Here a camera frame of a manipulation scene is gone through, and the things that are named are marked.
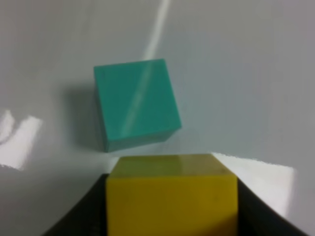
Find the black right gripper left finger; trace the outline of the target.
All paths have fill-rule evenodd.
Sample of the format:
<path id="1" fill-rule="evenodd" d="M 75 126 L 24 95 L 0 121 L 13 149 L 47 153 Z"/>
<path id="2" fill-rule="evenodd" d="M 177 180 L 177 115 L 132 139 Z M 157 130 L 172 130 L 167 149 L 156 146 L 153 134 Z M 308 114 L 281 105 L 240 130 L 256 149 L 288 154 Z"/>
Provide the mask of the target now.
<path id="1" fill-rule="evenodd" d="M 45 236 L 106 236 L 106 180 L 102 174 L 87 194 Z"/>

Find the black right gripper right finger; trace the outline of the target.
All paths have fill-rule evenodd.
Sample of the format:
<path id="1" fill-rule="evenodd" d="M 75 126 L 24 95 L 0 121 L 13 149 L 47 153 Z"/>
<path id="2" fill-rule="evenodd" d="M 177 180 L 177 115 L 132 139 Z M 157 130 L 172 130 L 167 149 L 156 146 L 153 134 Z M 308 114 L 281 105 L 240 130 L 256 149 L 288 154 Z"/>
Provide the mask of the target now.
<path id="1" fill-rule="evenodd" d="M 306 234 L 272 210 L 242 181 L 238 181 L 238 235 L 305 236 Z"/>

